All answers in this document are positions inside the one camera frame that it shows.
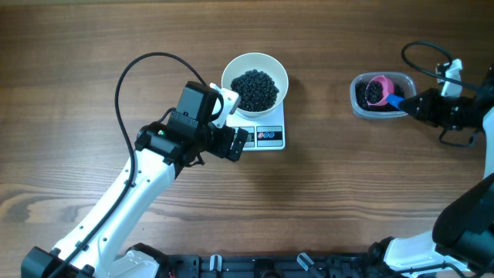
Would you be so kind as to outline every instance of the plastic container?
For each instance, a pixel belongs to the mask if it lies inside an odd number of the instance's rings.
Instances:
[[[285,99],[288,92],[288,74],[277,59],[263,53],[247,53],[233,59],[225,68],[222,76],[222,87],[231,90],[232,81],[249,70],[258,70],[267,73],[275,82],[279,92],[276,102],[271,108],[259,112],[249,112],[237,108],[237,111],[247,117],[259,117],[273,111]]]
[[[360,108],[357,102],[357,95],[355,94],[355,85],[360,81],[370,82],[374,77],[384,75],[394,84],[400,85],[404,91],[404,98],[409,98],[417,95],[417,90],[415,89],[414,81],[404,73],[393,73],[393,72],[381,72],[381,73],[363,73],[355,77],[354,81],[350,85],[350,101],[352,103],[352,108],[354,109],[354,115],[357,117],[365,119],[390,119],[394,117],[403,117],[407,114],[403,111],[393,111],[393,112],[374,112],[365,111]]]

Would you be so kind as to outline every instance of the white bracket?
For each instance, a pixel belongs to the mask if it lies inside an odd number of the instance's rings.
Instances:
[[[223,111],[219,115],[218,119],[213,120],[213,122],[212,122],[217,128],[222,128],[226,123],[226,117],[228,115],[233,115],[234,112],[237,110],[237,107],[240,104],[240,96],[234,91],[231,91],[231,90],[228,90],[225,88],[220,89],[214,83],[209,84],[209,86],[212,89],[217,90],[223,96]],[[213,109],[213,113],[215,114],[215,113],[219,112],[221,107],[222,107],[222,104],[219,102],[219,100],[216,100],[216,104],[215,104],[215,108]]]
[[[462,81],[462,78],[460,77],[461,70],[463,70],[462,61],[460,59],[453,60],[449,69],[446,70],[445,76],[457,81]],[[442,87],[441,95],[443,97],[459,97],[461,93],[461,86],[446,81],[445,85]]]
[[[384,262],[394,271],[409,270],[424,266],[432,266],[443,262],[454,264],[461,271],[470,271],[467,265],[450,256],[443,256],[435,251],[436,244],[432,240],[432,231],[407,239],[393,239],[386,249]],[[416,278],[424,273],[442,271],[427,270],[416,273],[403,273],[403,276]]]
[[[134,278],[155,277],[160,264],[145,253],[130,250],[124,257],[114,261],[111,265],[110,277]]]
[[[209,271],[221,272],[222,267],[223,267],[223,258],[218,254],[211,256],[211,259],[209,260]]]
[[[492,173],[494,173],[494,108],[484,116],[484,121],[482,122],[484,131],[486,133],[486,168],[484,170],[484,178],[487,178]]]

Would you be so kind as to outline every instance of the blue handle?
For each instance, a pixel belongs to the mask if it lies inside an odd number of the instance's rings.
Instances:
[[[401,101],[403,101],[404,98],[403,97],[398,97],[398,96],[395,96],[394,94],[390,94],[386,97],[386,101],[391,104],[392,106],[394,106],[394,108],[398,109],[398,110],[401,110],[400,107],[398,106],[400,104]]]

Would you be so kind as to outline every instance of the white bowl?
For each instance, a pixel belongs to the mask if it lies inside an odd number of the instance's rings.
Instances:
[[[232,81],[249,70],[258,70],[267,73],[275,82],[279,92],[275,104],[268,110],[249,112],[237,108],[237,111],[247,117],[259,117],[273,111],[286,96],[288,91],[288,74],[277,59],[263,53],[247,53],[233,59],[225,68],[222,76],[222,87],[231,90]]]

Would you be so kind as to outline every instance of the cable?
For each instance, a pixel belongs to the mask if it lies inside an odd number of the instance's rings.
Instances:
[[[454,270],[456,272],[456,274],[458,274],[458,276],[460,278],[480,278],[482,275],[486,274],[486,272],[490,271],[493,267],[494,267],[494,259],[491,261],[491,263],[489,265],[487,265],[486,267],[484,267],[483,269],[481,269],[480,271],[478,271],[476,274],[474,274],[473,276],[466,276],[465,274],[463,274],[463,272],[457,267],[455,266],[454,264],[452,263],[447,263],[447,262],[443,262],[441,264],[436,264],[436,265],[432,265],[432,266],[424,266],[424,267],[418,267],[418,268],[410,268],[408,270],[400,270],[400,271],[396,271],[394,272],[393,274],[391,275],[388,275],[388,276],[382,276],[380,278],[391,278],[393,276],[396,276],[398,274],[403,274],[403,273],[416,273],[416,272],[422,272],[422,271],[427,271],[427,270],[439,270],[439,269],[445,269],[445,268],[450,268],[452,270]]]
[[[416,64],[414,64],[413,62],[411,62],[407,56],[405,55],[405,52],[407,51],[407,49],[409,49],[411,46],[429,46],[433,49],[436,49],[438,50],[440,53],[444,54],[444,56],[446,56],[446,58],[448,59],[449,61],[449,65],[452,64],[452,57],[451,55],[445,50],[443,49],[442,47],[438,46],[438,45],[435,45],[434,43],[432,42],[422,42],[422,41],[417,41],[417,42],[410,42],[408,43],[406,46],[403,47],[403,49],[401,50],[401,58],[403,59],[403,61],[405,63],[407,63],[407,65],[409,65],[410,67],[412,67],[414,70],[417,70],[421,73],[425,73],[429,76],[432,76],[432,77],[435,77],[435,78],[438,78],[440,80],[444,80],[444,81],[448,81],[448,82],[451,82],[451,83],[454,83],[456,85],[459,85],[459,86],[462,86],[462,87],[465,87],[465,88],[468,88],[470,90],[474,90],[478,93],[486,93],[486,91],[484,91],[484,89],[476,86],[476,85],[473,85],[471,83],[465,83],[465,82],[462,82],[462,81],[458,81],[458,80],[454,80],[452,78],[448,78],[448,77],[445,77],[445,76],[440,76],[436,73],[433,73],[431,71],[428,71],[424,68],[421,68],[420,66],[417,66]]]
[[[120,78],[117,83],[117,88],[115,89],[115,113],[117,114],[117,120],[118,120],[118,125],[120,126],[120,129],[122,130],[122,135],[123,139],[125,139],[125,144],[127,145],[127,149],[129,151],[130,155],[130,174],[129,178],[127,179],[127,183],[125,184],[125,187],[123,188],[122,192],[118,196],[117,200],[114,202],[114,204],[111,206],[111,208],[108,210],[108,212],[103,216],[103,218],[94,226],[94,228],[89,232],[84,238],[82,242],[78,242],[76,245],[76,249],[70,253],[69,256],[49,275],[49,278],[55,278],[62,270],[65,269],[66,266],[69,265],[70,261],[72,261],[77,254],[83,249],[85,249],[87,243],[93,238],[94,235],[98,232],[98,230],[104,225],[104,223],[108,220],[108,218],[113,214],[115,209],[117,209],[118,205],[122,202],[124,199],[126,193],[129,191],[129,188],[131,185],[134,183],[134,174],[135,174],[135,168],[136,168],[136,161],[134,157],[134,149],[132,147],[132,143],[130,142],[129,135],[127,134],[127,131],[125,130],[124,122],[122,121],[122,116],[120,115],[120,107],[118,104],[118,97],[120,95],[120,88],[122,86],[122,82],[124,81],[124,77],[127,75],[129,72],[130,68],[134,66],[136,63],[141,61],[142,59],[146,59],[147,57],[151,56],[166,56],[170,57],[173,59],[176,59],[178,62],[184,64],[187,68],[189,68],[194,75],[201,81],[202,85],[207,86],[206,82],[201,78],[199,73],[195,71],[195,69],[189,65],[187,62],[185,62],[182,58],[175,56],[173,54],[169,53],[148,53],[144,54],[142,56],[137,57],[134,61],[132,61],[122,72],[122,75],[120,75]],[[167,112],[164,114],[162,117],[163,120],[167,116],[168,113],[170,113],[172,108],[168,109]]]
[[[172,108],[169,108],[166,112],[164,112],[164,115],[163,117],[160,118],[160,120],[158,120],[158,122],[162,122],[164,121],[164,119],[168,116],[168,114],[171,112],[171,111],[175,111],[177,108],[175,107],[172,107]]]

